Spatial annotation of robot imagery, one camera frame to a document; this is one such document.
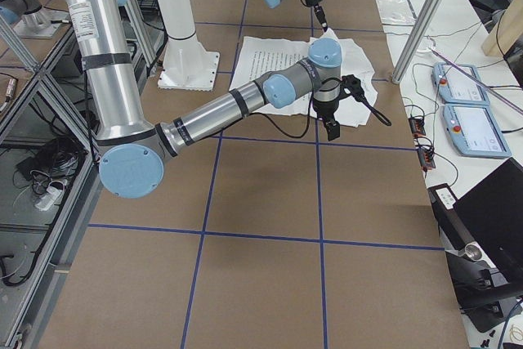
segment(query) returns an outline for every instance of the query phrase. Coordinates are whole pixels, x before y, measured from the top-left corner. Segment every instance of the blue tape grid line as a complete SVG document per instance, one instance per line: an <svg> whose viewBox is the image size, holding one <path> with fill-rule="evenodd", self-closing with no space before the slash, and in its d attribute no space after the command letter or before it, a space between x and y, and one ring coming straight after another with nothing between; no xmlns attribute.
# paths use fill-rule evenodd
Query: blue tape grid line
<svg viewBox="0 0 523 349"><path fill-rule="evenodd" d="M324 217L321 197L321 168L320 168L320 137L318 135L318 119L315 121L316 147L316 182L318 183L318 222L320 224L320 274L321 274L321 308L324 322L324 349L329 349L329 330L327 326L327 288L325 283L325 249L324 249Z"/></svg>
<svg viewBox="0 0 523 349"><path fill-rule="evenodd" d="M217 139L218 136L211 136L211 138ZM252 141L252 142L274 142L274 143L290 143L297 145L315 145L316 142L312 141L298 141L298 140L285 140L285 139L263 139L263 138L250 138L246 136L223 136L221 139L229 139L232 141ZM356 145L348 143L334 143L334 142L318 142L321 146L334 146L334 147L352 147L356 149L375 149L375 150L399 150L399 151L416 151L413 147L395 147L395 146L377 146L377 145Z"/></svg>
<svg viewBox="0 0 523 349"><path fill-rule="evenodd" d="M310 239L307 237L292 237L292 236L275 236L275 235L251 235L249 233L230 233L219 232L215 230L191 230L191 229L177 229L177 228L163 228L157 226L132 226L119 224L103 224L91 223L90 228L99 229L115 229L115 230L138 230L144 232L163 232L163 233L177 233L181 235L206 235L216 237L232 237L240 239L259 239L259 240L274 240L274 241L289 241L293 243L313 243L319 244L320 239ZM442 247L433 247L428 245L408 245L408 244L389 244L389 243L372 243L366 241L350 241L350 240L335 240L323 239L324 244L345 245L354 247L370 247L370 248L398 248L398 249L412 249L418 251L445 251Z"/></svg>
<svg viewBox="0 0 523 349"><path fill-rule="evenodd" d="M245 18L245 11L247 9L247 1L244 0L244 9L242 11L242 19L240 22L239 32L238 32L238 42L236 43L236 52L235 52L235 63L233 64L233 70L236 68L236 59L238 57L238 50L239 50L239 38L241 37L242 33L242 26ZM230 78L234 77L234 71L231 72ZM211 178L211 185L209 186L209 194L207 199L207 205L205 207L205 217L203 218L203 226L202 226L202 233L200 235L199 239L199 247L198 247L198 255L196 257L196 263L194 266L194 274L193 274L193 281L190 286L190 296L189 296L189 302L187 304L187 312L186 312L186 321L184 323L183 328L183 334L181 337L181 343L180 343L180 349L185 349L186 347L186 339L187 339L187 333L189 331L189 323L190 323L190 313L192 311L192 305L194 301L194 292L196 290L196 283L198 280L198 271L200 266L200 261L202 257L202 251L203 251L203 242L205 241L205 235L207 234L207 222L209 217L209 212L211 210L211 201L212 201L212 192L214 191L214 182L216 180L217 170L218 170L218 163L220 162L220 152L221 152L221 143L223 141L223 132L220 132L218 137L218 147L216 150L216 158L214 160L214 168L212 170L212 178Z"/></svg>
<svg viewBox="0 0 523 349"><path fill-rule="evenodd" d="M221 140L218 141L218 147L216 150L216 158L214 159L214 168L212 170L211 185L209 186L207 205L205 207L205 216L203 218L202 231L201 231L201 234L199 237L198 255L196 256L196 263L194 264L193 280L192 280L192 284L190 286L189 302L187 303L186 321L184 323L183 334L181 336L181 344L180 344L181 349L183 349L186 346L187 332L189 330L189 322L190 322L190 312L192 311L193 300L194 300L194 291L196 290L196 280L198 279L199 265L200 265L200 261L201 261L201 257L202 257L202 251L203 251L203 241L205 240L205 231L207 229L207 221L208 221L209 211L211 209L212 192L214 191L214 181L216 180L218 162L220 160L220 149L221 149Z"/></svg>

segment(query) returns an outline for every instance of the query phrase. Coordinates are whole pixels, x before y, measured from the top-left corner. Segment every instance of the black cable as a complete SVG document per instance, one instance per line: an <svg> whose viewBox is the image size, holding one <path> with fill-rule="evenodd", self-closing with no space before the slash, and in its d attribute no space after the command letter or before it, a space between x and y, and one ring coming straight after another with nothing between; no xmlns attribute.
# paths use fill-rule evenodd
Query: black cable
<svg viewBox="0 0 523 349"><path fill-rule="evenodd" d="M420 119L421 118L423 120L423 122L425 122L425 116L426 116L425 115L425 110L421 106L415 105L415 104L407 104L407 105L404 105L404 107L405 108L411 108L411 110L410 110L410 117L411 118L416 118L416 119ZM418 108L419 110L421 110L422 114L419 114L417 116L413 116L412 115L412 111L413 111L414 108Z"/></svg>
<svg viewBox="0 0 523 349"><path fill-rule="evenodd" d="M434 155L437 155L438 157L440 157L441 159L444 159L447 163L449 163L450 165L452 165L452 167L454 168L454 170L456 171L456 178L454 179L454 181L452 182L452 184L449 185L449 187L452 187L454 184L456 184L456 182L458 182L458 179L459 179L459 169L458 167L456 167L456 165L454 165L454 163L452 161L450 161L449 159L447 159L445 156L441 155L441 154L438 154L436 152L434 152Z"/></svg>
<svg viewBox="0 0 523 349"><path fill-rule="evenodd" d="M98 169L98 162L95 155L95 147L92 141L92 130L91 130L91 111L89 110L89 95L87 91L87 72L83 72L83 92L85 101L85 120L87 122L87 135L89 136L89 150L91 151L92 164Z"/></svg>
<svg viewBox="0 0 523 349"><path fill-rule="evenodd" d="M59 8L52 8L52 7L48 7L48 6L44 6L43 8L46 8L46 9L52 10L52 11L68 12L66 10L60 10Z"/></svg>
<svg viewBox="0 0 523 349"><path fill-rule="evenodd" d="M501 50L501 46L499 45L499 26L501 25L501 20L503 19L503 16L505 15L505 13L503 13L500 17L499 17L499 21L498 21L498 24L496 25L496 45L498 46L498 49L499 49L499 53L501 53L502 57L504 60L507 60L507 54L504 53L502 50Z"/></svg>
<svg viewBox="0 0 523 349"><path fill-rule="evenodd" d="M33 112L41 119L43 120L45 123L47 123L49 125L49 128L51 130L51 133L55 136L64 136L64 135L67 135L68 133L63 131L63 130L60 130L51 120L48 120L46 119L46 117L43 115L43 113L41 113L40 111L38 111L33 103L29 103L29 108L31 108L33 110Z"/></svg>
<svg viewBox="0 0 523 349"><path fill-rule="evenodd" d="M501 131L502 134L512 134L513 132L518 132L523 130L523 127L516 128L514 130L503 130Z"/></svg>
<svg viewBox="0 0 523 349"><path fill-rule="evenodd" d="M11 74L8 74L8 73L0 73L0 74L18 80L17 77L15 77L15 76L13 76L13 75L11 75Z"/></svg>
<svg viewBox="0 0 523 349"><path fill-rule="evenodd" d="M485 67L490 67L491 65L496 65L498 63L501 63L502 61L505 61L504 59L495 61L494 63L490 63L489 65L477 65L477 69L484 69Z"/></svg>
<svg viewBox="0 0 523 349"><path fill-rule="evenodd" d="M162 27L160 27L160 26L155 26L155 25L153 25L153 24L151 24L151 23L149 23L149 22L147 22L146 20L143 20L143 19L142 19L142 21L143 21L143 23L146 24L147 26L150 26L150 27L153 28L153 29L156 29L156 30L159 30L160 32L164 32L164 33L165 33L165 28L164 28L163 26L162 26Z"/></svg>
<svg viewBox="0 0 523 349"><path fill-rule="evenodd" d="M314 97L314 94L311 93L311 98L309 99L309 105L308 105L308 108L307 108L307 122L306 122L306 125L305 125L305 129L303 130L303 132L300 134L300 135L293 135L293 134L289 134L288 132L284 131L278 124L276 124L276 122L267 114L260 114L258 112L254 112L253 114L258 114L258 115L261 115L263 116L265 119L269 120L272 125L279 131L281 132L282 134L284 134L285 136L288 136L289 138L293 138L293 139L302 139L306 134L307 132L309 131L309 127L311 125L311 107L312 107L312 98Z"/></svg>
<svg viewBox="0 0 523 349"><path fill-rule="evenodd" d="M523 298L520 298L520 300L516 304L514 304L512 309L508 312L507 318L505 319L505 323L503 323L503 330L501 330L501 335L499 336L498 349L501 349L501 346L503 345L503 337L505 336L505 332L507 331L508 321L510 320L510 318L512 318L512 315L522 303Z"/></svg>
<svg viewBox="0 0 523 349"><path fill-rule="evenodd" d="M80 147L79 143L77 141L73 140L70 137L64 136L64 138L66 138L68 140L71 140L74 143L74 146L76 147L77 157L78 157L77 168L82 167L82 165L83 165L83 157L80 154L80 152L82 151L82 148ZM53 143L56 143L56 148L57 149L60 148L60 142L58 141L58 139L55 139L55 140L52 140L52 141L48 142L46 145L44 145L40 149L40 151L42 149L52 148L52 144ZM51 165L54 165L55 162L56 162L56 157L53 159ZM62 200L66 200L67 199L70 190L71 190L71 187L66 187L65 188L64 197L63 197ZM4 261L3 261L6 258L14 257L14 255L2 255L2 256L0 256L0 271L1 271L1 274L2 274L2 282L3 282L4 285L6 285L7 287L18 287L18 286L21 286L23 283L25 283L31 277L31 275L33 274L34 269L35 269L35 267L37 265L38 258L40 257L40 254L42 253L43 248L45 247L47 241L49 240L49 237L51 236L51 233L52 233L52 231L53 231L53 229L55 227L56 222L58 221L58 218L60 217L61 209L63 207L64 207L64 205L61 204L59 209L58 209L58 212L56 213L55 217L53 218L53 221L51 222L51 224L48 225L46 234L43 236L43 239L40 242L40 245L37 247L37 249L35 251L31 251L30 252L30 253L33 254L33 261L31 261L31 266L29 267L28 271L24 275L20 275L19 276L20 279L18 281L12 281L11 280L11 278L13 278L13 274L8 274L7 273L7 268L6 268L6 265L5 265Z"/></svg>

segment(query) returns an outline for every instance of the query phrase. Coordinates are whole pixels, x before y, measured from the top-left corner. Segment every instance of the metal frame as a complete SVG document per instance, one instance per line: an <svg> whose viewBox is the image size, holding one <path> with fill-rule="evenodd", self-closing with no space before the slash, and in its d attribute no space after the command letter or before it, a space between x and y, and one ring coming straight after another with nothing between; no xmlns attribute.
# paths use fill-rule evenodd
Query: metal frame
<svg viewBox="0 0 523 349"><path fill-rule="evenodd" d="M31 51L20 40L12 27L0 16L0 35L6 40L10 49L20 58L29 71L38 72L39 64Z"/></svg>
<svg viewBox="0 0 523 349"><path fill-rule="evenodd" d="M428 25L431 23L434 14L436 14L440 3L441 0L426 0L423 3L418 20L407 39L407 43L401 52L400 58L396 62L396 67L394 68L391 78L393 83L400 83L401 79L405 76L410 62L412 61L416 50L419 48L419 43L422 41L423 35L427 31Z"/></svg>

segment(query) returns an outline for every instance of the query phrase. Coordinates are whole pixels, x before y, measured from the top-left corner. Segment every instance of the brown table surface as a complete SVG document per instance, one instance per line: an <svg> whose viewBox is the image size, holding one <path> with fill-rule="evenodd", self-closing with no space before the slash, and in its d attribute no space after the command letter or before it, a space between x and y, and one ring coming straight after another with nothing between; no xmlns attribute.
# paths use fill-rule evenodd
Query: brown table surface
<svg viewBox="0 0 523 349"><path fill-rule="evenodd" d="M200 42L221 53L216 86L150 78L152 123L224 94L243 36L320 35L298 0L191 1ZM152 195L102 192L41 348L467 347L375 1L324 8L372 61L394 125L327 143L317 122L294 141L252 117L182 152Z"/></svg>

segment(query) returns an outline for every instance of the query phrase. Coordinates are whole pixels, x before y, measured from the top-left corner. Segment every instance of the wire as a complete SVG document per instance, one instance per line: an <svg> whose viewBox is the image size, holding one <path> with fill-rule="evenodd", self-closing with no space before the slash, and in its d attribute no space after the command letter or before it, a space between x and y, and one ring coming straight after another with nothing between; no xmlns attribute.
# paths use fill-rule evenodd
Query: wire
<svg viewBox="0 0 523 349"><path fill-rule="evenodd" d="M3 280L5 278L9 278L9 277L12 277L14 274L16 274L16 272L22 268L22 266L24 265L25 261L27 260L27 256L28 254L25 253L24 255L24 259L22 260L22 262L18 265L18 267L12 271L11 273L7 274L7 275L3 275L2 277L0 277L0 280ZM2 258L12 258L12 257L15 257L14 255L3 255L0 257L0 259Z"/></svg>
<svg viewBox="0 0 523 349"><path fill-rule="evenodd" d="M415 118L422 118L422 120L425 120L425 110L421 107L421 106L418 106L418 105L415 105L415 104L408 104L408 105L404 105L405 108L411 108L410 110L410 117L412 118L413 115L412 115L412 111L414 108L418 108L419 110L422 111L422 114L421 115L418 115L418 116L414 116Z"/></svg>
<svg viewBox="0 0 523 349"><path fill-rule="evenodd" d="M498 24L496 25L496 45L498 46L499 53L501 53L503 59L506 60L507 59L507 54L502 51L501 45L499 45L499 26L501 25L501 21L502 21L504 15L505 15L505 13L503 13L499 17Z"/></svg>
<svg viewBox="0 0 523 349"><path fill-rule="evenodd" d="M456 177L454 178L454 181L449 185L449 187L452 187L454 184L456 184L458 182L458 179L459 179L459 169L458 169L458 167L456 165L454 165L454 163L452 161L450 161L449 159L447 159L445 156L443 156L441 154L438 154L436 152L434 152L434 155L437 155L441 159L444 159L447 163L452 165L452 167L456 171Z"/></svg>
<svg viewBox="0 0 523 349"><path fill-rule="evenodd" d="M486 67L490 67L491 65L496 65L498 63L501 63L502 61L505 61L505 60L504 59L498 60L498 61L495 61L494 63L490 63L489 65L477 65L476 68L477 69L484 69Z"/></svg>
<svg viewBox="0 0 523 349"><path fill-rule="evenodd" d="M51 133L55 136L64 136L64 135L67 135L68 133L59 129L55 124L54 124L54 119L51 121L51 120L48 120L44 114L42 113L42 111L39 109L37 110L33 103L29 103L29 107L33 110L33 112L41 119L43 120L45 123L47 123L49 125L49 129L51 130Z"/></svg>
<svg viewBox="0 0 523 349"><path fill-rule="evenodd" d="M59 9L59 8L52 8L52 7L48 7L48 6L44 6L43 8L46 8L46 9L48 9L48 10L53 10L53 11L68 12L68 11L66 11L66 10L61 10L61 9Z"/></svg>
<svg viewBox="0 0 523 349"><path fill-rule="evenodd" d="M92 164L98 169L98 161L96 160L95 155L95 146L92 141L92 130L91 130L91 111L89 110L89 95L87 92L87 72L83 72L83 92L84 92L84 101L85 101L85 121L87 123L87 134L89 136L89 150L91 151Z"/></svg>
<svg viewBox="0 0 523 349"><path fill-rule="evenodd" d="M303 132L300 134L300 135L293 135L293 134L289 134L288 132L284 131L278 124L276 124L276 122L267 114L261 114L259 112L254 112L252 114L258 114L258 115L261 115L263 116L265 119L269 120L272 125L279 131L281 132L282 134L284 134L285 136L288 136L289 138L293 138L293 139L302 139L306 134L307 132L309 131L309 127L311 125L311 107L312 107L312 99L313 99L314 95L311 93L311 98L309 99L309 105L307 106L307 122L306 122L306 125L305 125L305 129L303 130Z"/></svg>
<svg viewBox="0 0 523 349"><path fill-rule="evenodd" d="M510 341L514 342L521 342L523 341L523 330L521 330L519 327L516 327L514 324L510 327L510 330L508 330L510 333Z"/></svg>
<svg viewBox="0 0 523 349"><path fill-rule="evenodd" d="M15 76L13 76L13 75L11 75L11 74L8 74L8 73L1 73L1 72L0 72L0 74L18 80L17 77L15 77Z"/></svg>
<svg viewBox="0 0 523 349"><path fill-rule="evenodd" d="M516 128L514 130L503 130L501 131L502 134L512 134L513 132L518 132L518 131L521 131L523 130L523 127L520 127L520 128Z"/></svg>
<svg viewBox="0 0 523 349"><path fill-rule="evenodd" d="M505 336L505 331L507 331L508 321L510 320L510 318L512 318L512 314L514 314L514 312L521 305L522 302L523 298L520 298L520 300L516 304L514 304L512 309L508 312L507 318L505 319L505 323L503 324L503 330L501 330L501 335L499 336L498 349L501 349L501 346L503 344L503 337Z"/></svg>

